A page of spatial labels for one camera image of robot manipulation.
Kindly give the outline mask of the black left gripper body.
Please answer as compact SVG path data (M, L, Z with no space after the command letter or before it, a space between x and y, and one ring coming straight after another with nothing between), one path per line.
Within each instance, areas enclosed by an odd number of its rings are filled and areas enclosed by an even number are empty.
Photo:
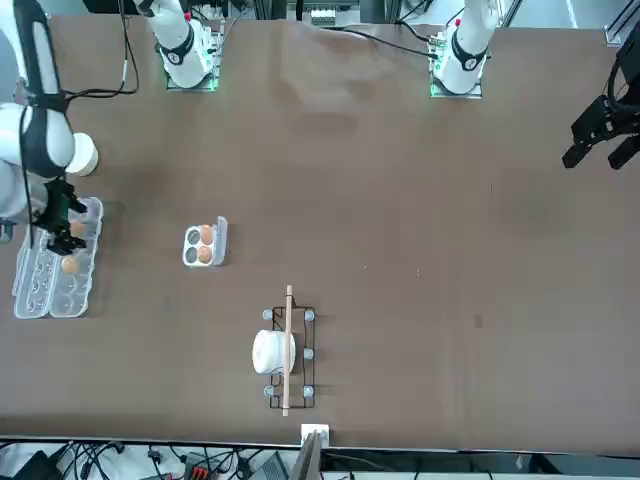
M639 123L639 43L626 42L617 52L607 83L611 133L634 132Z

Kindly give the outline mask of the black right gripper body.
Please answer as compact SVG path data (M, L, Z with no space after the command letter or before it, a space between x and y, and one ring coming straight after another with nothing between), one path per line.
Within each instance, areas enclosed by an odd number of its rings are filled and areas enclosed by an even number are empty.
M45 184L47 200L44 209L34 217L34 225L52 235L69 232L69 188L65 180L51 180Z

